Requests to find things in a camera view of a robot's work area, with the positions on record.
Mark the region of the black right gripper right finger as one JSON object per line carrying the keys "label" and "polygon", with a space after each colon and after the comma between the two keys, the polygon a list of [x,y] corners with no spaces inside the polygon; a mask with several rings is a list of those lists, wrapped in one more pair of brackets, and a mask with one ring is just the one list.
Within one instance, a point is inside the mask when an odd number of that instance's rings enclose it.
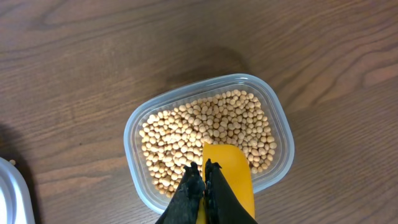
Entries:
{"label": "black right gripper right finger", "polygon": [[205,164],[204,208],[209,224],[257,224],[239,203],[217,162]]}

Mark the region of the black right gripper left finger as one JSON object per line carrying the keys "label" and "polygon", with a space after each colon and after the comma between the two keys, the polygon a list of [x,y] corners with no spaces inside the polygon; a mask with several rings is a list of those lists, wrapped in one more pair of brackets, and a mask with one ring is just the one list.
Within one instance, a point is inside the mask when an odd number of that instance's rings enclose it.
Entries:
{"label": "black right gripper left finger", "polygon": [[184,166],[184,175],[169,205],[155,224],[196,224],[205,183],[198,165]]}

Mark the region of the yellow plastic scoop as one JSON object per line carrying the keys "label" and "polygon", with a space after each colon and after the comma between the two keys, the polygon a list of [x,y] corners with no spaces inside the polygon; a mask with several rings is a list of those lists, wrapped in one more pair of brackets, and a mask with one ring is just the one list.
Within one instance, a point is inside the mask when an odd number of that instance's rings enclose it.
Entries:
{"label": "yellow plastic scoop", "polygon": [[[251,170],[243,152],[236,146],[227,144],[208,144],[203,148],[203,180],[205,164],[208,159],[217,162],[233,193],[244,209],[255,219],[254,192]],[[204,196],[200,202],[197,223],[206,224]]]}

